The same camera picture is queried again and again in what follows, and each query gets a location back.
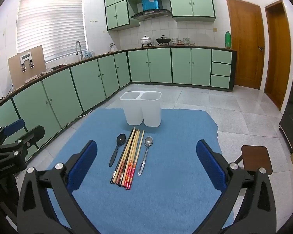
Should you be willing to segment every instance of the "white pot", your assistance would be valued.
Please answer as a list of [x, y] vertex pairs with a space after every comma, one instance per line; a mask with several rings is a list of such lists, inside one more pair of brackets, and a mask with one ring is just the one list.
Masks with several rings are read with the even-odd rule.
[[141, 44], [142, 45], [151, 44], [151, 38], [150, 37], [147, 37], [146, 35], [144, 35], [144, 37], [141, 38]]

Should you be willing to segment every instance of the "brown stool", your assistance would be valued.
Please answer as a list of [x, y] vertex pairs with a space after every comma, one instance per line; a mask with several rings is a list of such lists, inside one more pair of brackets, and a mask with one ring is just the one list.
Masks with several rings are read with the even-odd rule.
[[272, 174], [272, 166], [269, 153], [264, 146], [243, 145], [242, 155], [235, 161], [236, 164], [243, 160], [244, 169], [256, 172], [260, 167], [266, 169], [268, 175]]

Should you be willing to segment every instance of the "silver bolt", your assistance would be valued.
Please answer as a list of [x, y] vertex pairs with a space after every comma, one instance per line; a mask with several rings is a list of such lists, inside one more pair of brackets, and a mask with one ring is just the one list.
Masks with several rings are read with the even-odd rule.
[[57, 163], [57, 164], [55, 165], [55, 168], [56, 168], [57, 170], [61, 170], [61, 169], [63, 168], [63, 166], [64, 166], [64, 164], [62, 164], [62, 163]]
[[236, 169], [239, 168], [239, 166], [238, 166], [236, 163], [231, 163], [231, 164], [230, 164], [230, 168], [231, 168], [232, 170], [236, 170]]
[[262, 174], [265, 174], [266, 173], [266, 169], [263, 168], [263, 167], [260, 167], [259, 168], [259, 172], [262, 173]]
[[33, 167], [30, 167], [30, 168], [27, 169], [27, 172], [28, 173], [32, 173], [33, 171], [34, 171], [34, 168]]

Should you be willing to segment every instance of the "metal spoon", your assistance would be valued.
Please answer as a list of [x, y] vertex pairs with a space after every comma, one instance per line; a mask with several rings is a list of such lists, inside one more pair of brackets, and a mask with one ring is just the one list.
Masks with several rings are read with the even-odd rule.
[[149, 151], [149, 147], [153, 144], [153, 138], [151, 136], [148, 136], [145, 140], [144, 140], [144, 144], [146, 146], [146, 152], [144, 153], [144, 157], [143, 157], [143, 161], [140, 165], [140, 168], [139, 168], [139, 172], [138, 172], [138, 176], [141, 175], [142, 171], [143, 171], [143, 168], [144, 168], [144, 165], [146, 163], [146, 156], [147, 156], [147, 153]]
[[114, 161], [115, 161], [115, 158], [116, 158], [116, 155], [117, 155], [117, 152], [118, 152], [118, 148], [119, 146], [123, 145], [126, 141], [126, 135], [125, 134], [120, 134], [119, 136], [117, 136], [117, 139], [116, 139], [116, 142], [117, 142], [117, 146], [114, 150], [114, 153], [112, 154], [112, 157], [111, 157], [111, 160], [110, 160], [110, 163], [109, 163], [109, 167], [112, 167]]

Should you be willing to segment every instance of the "window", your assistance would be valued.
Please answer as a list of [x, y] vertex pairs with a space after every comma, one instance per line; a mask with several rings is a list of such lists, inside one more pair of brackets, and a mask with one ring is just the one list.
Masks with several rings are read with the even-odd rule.
[[75, 53], [77, 40], [86, 50], [81, 0], [20, 0], [18, 53], [42, 45], [48, 62]]

